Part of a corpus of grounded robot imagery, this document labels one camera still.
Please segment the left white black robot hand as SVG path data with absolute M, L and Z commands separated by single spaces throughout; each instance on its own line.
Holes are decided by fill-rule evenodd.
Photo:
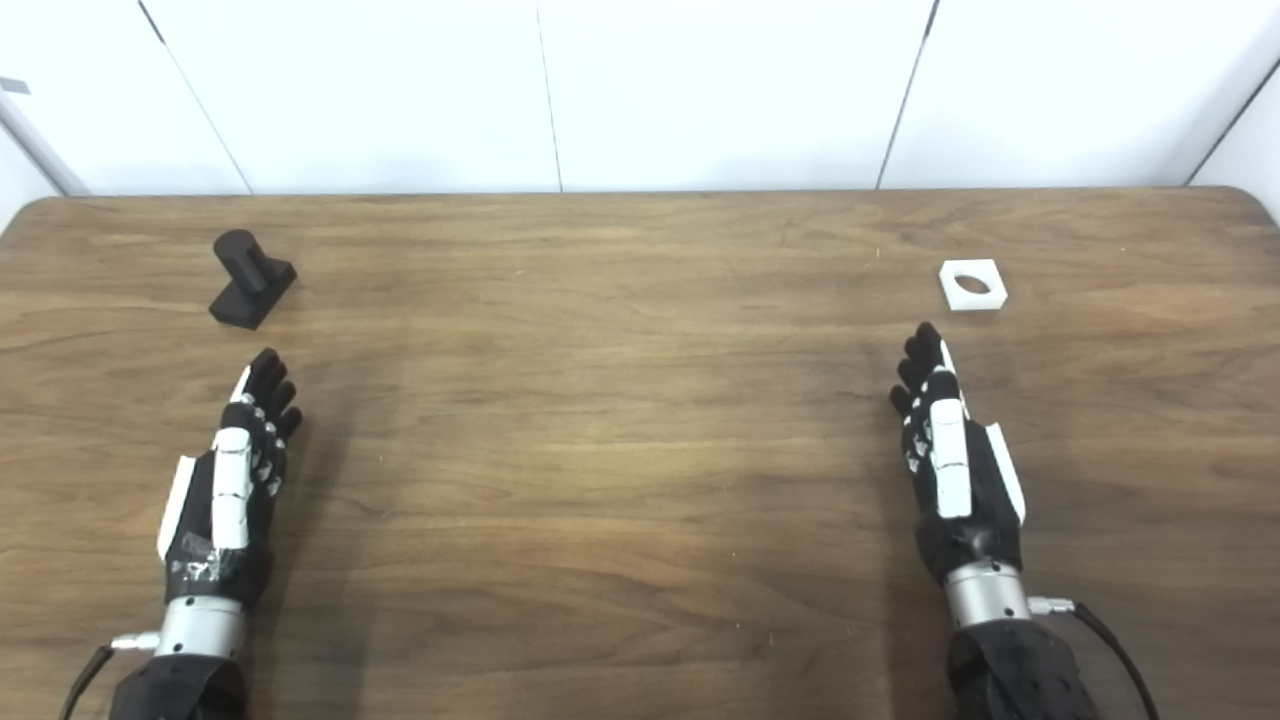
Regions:
M 157 532 L 165 602 L 215 597 L 253 609 L 273 575 L 270 532 L 303 414 L 279 352 L 241 373 L 210 448 L 182 456 Z

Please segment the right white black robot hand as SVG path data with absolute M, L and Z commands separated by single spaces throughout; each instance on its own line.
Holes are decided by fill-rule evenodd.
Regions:
M 972 419 L 948 346 L 929 322 L 906 338 L 890 402 L 919 520 L 916 550 L 938 582 L 974 562 L 1021 570 L 1025 498 L 996 424 Z

